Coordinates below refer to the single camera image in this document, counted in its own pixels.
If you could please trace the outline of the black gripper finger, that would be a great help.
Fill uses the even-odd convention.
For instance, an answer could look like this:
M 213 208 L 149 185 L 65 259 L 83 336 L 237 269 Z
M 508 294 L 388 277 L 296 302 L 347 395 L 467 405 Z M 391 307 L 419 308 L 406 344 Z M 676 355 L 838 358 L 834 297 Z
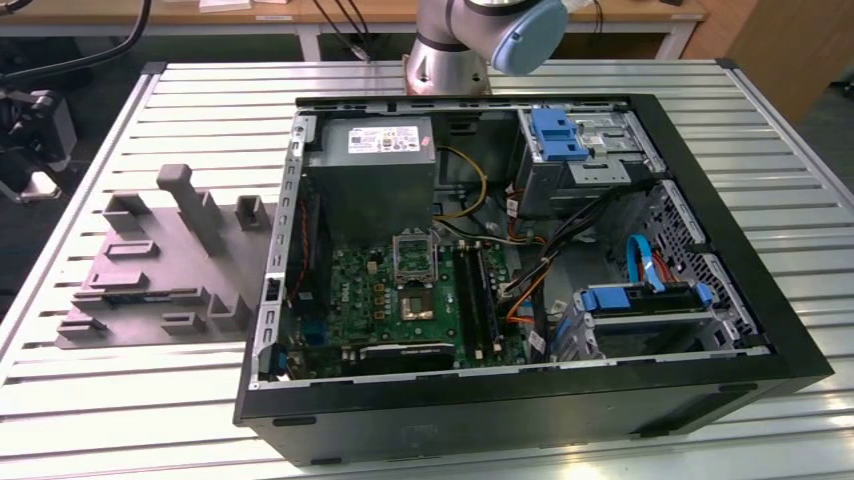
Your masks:
M 68 102 L 53 90 L 36 90 L 31 95 L 35 97 L 29 109 L 31 149 L 48 173 L 63 172 L 77 144 Z

